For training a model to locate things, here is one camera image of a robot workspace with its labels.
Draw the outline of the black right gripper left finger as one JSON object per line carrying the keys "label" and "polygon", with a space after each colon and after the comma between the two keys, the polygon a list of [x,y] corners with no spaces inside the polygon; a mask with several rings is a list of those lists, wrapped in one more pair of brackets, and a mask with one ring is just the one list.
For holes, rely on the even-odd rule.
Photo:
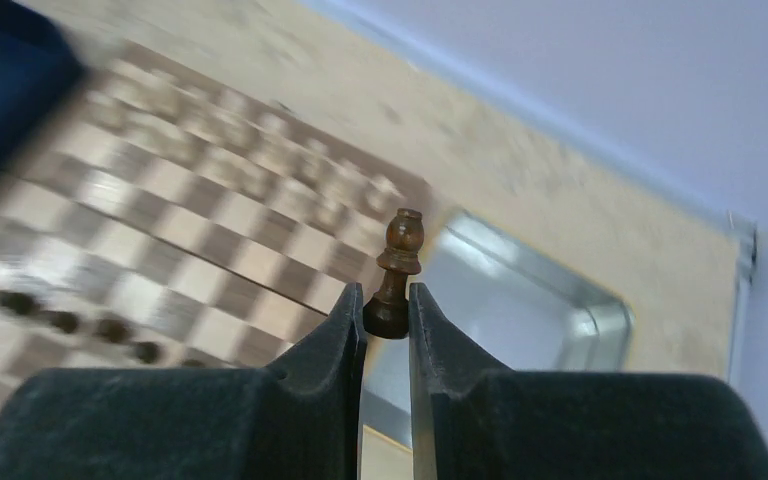
{"label": "black right gripper left finger", "polygon": [[357,479],[367,351],[363,291],[347,284],[326,319],[269,365],[278,377],[267,472],[274,479]]}

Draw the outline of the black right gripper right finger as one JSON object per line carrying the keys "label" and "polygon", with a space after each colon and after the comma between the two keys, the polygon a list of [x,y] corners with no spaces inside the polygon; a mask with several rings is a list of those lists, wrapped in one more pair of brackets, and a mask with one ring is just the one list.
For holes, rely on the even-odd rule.
{"label": "black right gripper right finger", "polygon": [[416,479],[491,479],[504,469],[487,416],[489,372],[507,367],[452,323],[423,283],[409,288]]}

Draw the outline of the dark bishop piece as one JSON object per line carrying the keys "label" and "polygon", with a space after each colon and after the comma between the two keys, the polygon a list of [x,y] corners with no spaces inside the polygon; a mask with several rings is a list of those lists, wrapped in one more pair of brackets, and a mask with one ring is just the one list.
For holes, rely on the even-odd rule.
{"label": "dark bishop piece", "polygon": [[385,232],[385,248],[377,257],[384,274],[379,289],[363,308],[363,325],[374,336],[402,339],[408,335],[408,279],[421,272],[419,252],[424,244],[421,212],[399,208]]}

